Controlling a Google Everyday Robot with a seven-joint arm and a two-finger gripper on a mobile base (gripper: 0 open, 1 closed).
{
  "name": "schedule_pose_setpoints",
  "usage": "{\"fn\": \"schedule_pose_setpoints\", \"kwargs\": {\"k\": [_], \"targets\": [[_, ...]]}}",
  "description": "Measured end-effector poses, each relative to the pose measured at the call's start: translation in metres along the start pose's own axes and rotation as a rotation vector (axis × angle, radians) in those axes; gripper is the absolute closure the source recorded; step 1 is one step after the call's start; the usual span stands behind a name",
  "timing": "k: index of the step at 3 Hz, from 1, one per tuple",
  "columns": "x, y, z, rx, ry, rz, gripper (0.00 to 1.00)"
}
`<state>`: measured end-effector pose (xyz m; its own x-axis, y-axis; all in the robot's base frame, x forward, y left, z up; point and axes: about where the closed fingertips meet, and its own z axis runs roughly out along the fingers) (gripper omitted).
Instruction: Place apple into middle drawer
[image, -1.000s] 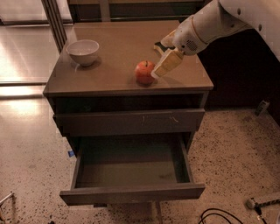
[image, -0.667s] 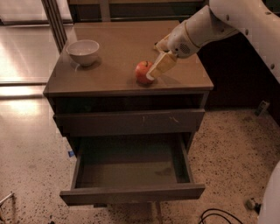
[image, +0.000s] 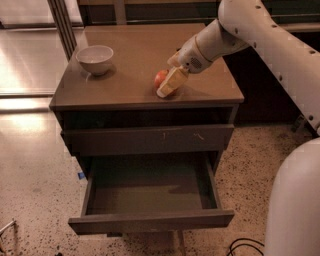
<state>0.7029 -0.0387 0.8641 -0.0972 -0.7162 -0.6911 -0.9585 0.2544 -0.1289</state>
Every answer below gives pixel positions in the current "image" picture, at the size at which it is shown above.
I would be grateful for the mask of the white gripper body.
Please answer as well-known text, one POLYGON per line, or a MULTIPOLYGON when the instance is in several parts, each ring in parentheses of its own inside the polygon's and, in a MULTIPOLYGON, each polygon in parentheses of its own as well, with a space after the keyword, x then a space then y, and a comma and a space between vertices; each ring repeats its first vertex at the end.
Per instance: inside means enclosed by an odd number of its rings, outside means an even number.
POLYGON ((191 74, 198 74, 211 66, 213 50, 210 43, 194 35, 178 52, 179 64, 191 74))

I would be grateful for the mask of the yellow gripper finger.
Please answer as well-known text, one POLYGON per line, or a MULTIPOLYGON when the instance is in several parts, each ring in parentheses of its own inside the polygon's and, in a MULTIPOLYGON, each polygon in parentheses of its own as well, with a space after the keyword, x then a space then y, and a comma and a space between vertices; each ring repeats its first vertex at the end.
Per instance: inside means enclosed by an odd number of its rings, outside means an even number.
POLYGON ((179 52, 176 52, 173 54, 168 60, 167 64, 171 67, 179 67, 180 62, 179 62, 179 52))
POLYGON ((161 82, 156 93, 161 98, 166 98, 174 93, 188 79, 189 73, 183 67, 173 67, 161 82))

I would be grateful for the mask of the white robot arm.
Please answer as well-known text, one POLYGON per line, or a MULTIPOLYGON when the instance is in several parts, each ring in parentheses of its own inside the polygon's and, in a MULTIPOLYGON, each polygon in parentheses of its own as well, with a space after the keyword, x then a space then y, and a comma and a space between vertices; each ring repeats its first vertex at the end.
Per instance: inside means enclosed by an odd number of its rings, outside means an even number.
MULTIPOLYGON (((165 98, 190 74, 252 47, 314 130, 320 129, 320 53, 276 24, 261 0, 221 0, 218 18, 168 60, 165 98)), ((320 256, 320 138, 296 148, 271 191, 264 256, 320 256)))

